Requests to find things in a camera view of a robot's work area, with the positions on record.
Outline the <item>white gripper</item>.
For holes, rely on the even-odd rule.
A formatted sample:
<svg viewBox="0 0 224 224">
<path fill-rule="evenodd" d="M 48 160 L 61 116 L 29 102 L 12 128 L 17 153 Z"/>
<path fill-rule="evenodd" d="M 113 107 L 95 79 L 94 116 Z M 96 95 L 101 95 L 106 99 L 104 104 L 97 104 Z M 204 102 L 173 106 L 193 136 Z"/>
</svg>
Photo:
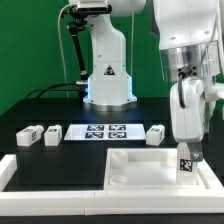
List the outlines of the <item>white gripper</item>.
<svg viewBox="0 0 224 224">
<path fill-rule="evenodd" d="M 218 99 L 224 99 L 224 84 L 215 83 L 205 88 L 202 80 L 193 77 L 182 81 L 182 93 L 178 92 L 178 84 L 170 90 L 173 136 L 177 142 L 192 142 L 187 146 L 193 162 L 203 160 L 200 141 Z"/>
</svg>

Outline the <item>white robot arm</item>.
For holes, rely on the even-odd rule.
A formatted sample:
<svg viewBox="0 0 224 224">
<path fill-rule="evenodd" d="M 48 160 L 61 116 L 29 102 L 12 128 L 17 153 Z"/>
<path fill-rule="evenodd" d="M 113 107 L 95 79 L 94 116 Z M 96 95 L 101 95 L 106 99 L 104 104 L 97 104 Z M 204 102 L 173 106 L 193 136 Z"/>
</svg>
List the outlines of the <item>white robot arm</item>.
<svg viewBox="0 0 224 224">
<path fill-rule="evenodd" d="M 202 139 L 223 87 L 224 0 L 69 0 L 70 15 L 92 39 L 93 70 L 83 103 L 117 110 L 136 102 L 126 72 L 125 40 L 113 17 L 148 10 L 140 30 L 157 44 L 162 77 L 171 82 L 172 133 L 194 162 L 203 159 Z"/>
</svg>

